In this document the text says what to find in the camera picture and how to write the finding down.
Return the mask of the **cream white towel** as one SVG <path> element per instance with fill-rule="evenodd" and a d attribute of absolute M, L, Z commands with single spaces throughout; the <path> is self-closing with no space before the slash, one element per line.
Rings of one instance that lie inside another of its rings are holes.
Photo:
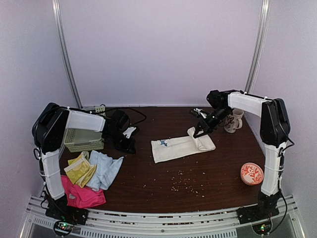
<path fill-rule="evenodd" d="M 191 127 L 187 130 L 187 136 L 151 141 L 154 162 L 166 162 L 216 149 L 208 135 L 194 138 L 195 132 L 195 128 Z"/>

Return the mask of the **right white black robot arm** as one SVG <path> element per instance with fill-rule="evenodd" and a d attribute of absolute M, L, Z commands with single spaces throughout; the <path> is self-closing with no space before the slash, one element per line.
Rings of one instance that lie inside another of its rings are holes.
<path fill-rule="evenodd" d="M 190 111 L 199 119 L 194 132 L 195 138 L 212 133 L 234 109 L 254 114 L 261 119 L 260 137 L 265 146 L 264 180 L 257 205 L 240 208 L 238 213 L 242 217 L 252 214 L 259 219 L 274 214 L 282 196 L 280 181 L 284 171 L 284 152 L 290 141 L 290 122 L 284 101 L 281 98 L 268 99 L 237 90 L 212 90 L 207 95 L 207 101 L 213 108 L 211 113 L 201 109 Z"/>

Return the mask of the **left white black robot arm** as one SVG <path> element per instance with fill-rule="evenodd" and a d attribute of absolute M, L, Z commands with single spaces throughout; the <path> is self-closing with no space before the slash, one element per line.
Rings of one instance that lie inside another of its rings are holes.
<path fill-rule="evenodd" d="M 102 138 L 110 140 L 116 150 L 135 154 L 135 139 L 126 137 L 123 133 L 123 126 L 127 121 L 127 114 L 121 110 L 115 110 L 110 117 L 105 117 L 49 103 L 42 111 L 32 127 L 36 145 L 34 153 L 39 155 L 40 174 L 49 194 L 49 205 L 60 220 L 67 220 L 71 216 L 59 167 L 59 153 L 65 130 L 100 132 Z"/>

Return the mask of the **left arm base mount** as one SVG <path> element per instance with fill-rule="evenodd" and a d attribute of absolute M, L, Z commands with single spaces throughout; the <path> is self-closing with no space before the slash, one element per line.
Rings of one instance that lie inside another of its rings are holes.
<path fill-rule="evenodd" d="M 49 204 L 45 215 L 57 220 L 62 220 L 74 225 L 85 225 L 89 211 L 87 209 L 75 208 L 70 206 L 57 206 Z"/>

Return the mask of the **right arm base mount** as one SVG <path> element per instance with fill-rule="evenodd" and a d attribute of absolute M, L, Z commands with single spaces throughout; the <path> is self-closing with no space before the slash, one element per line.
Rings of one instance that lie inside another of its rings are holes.
<path fill-rule="evenodd" d="M 248 207 L 240 207 L 236 210 L 236 213 L 240 224 L 246 224 L 277 216 L 279 215 L 279 210 L 277 207 L 269 208 L 268 210 L 261 209 L 256 204 Z"/>

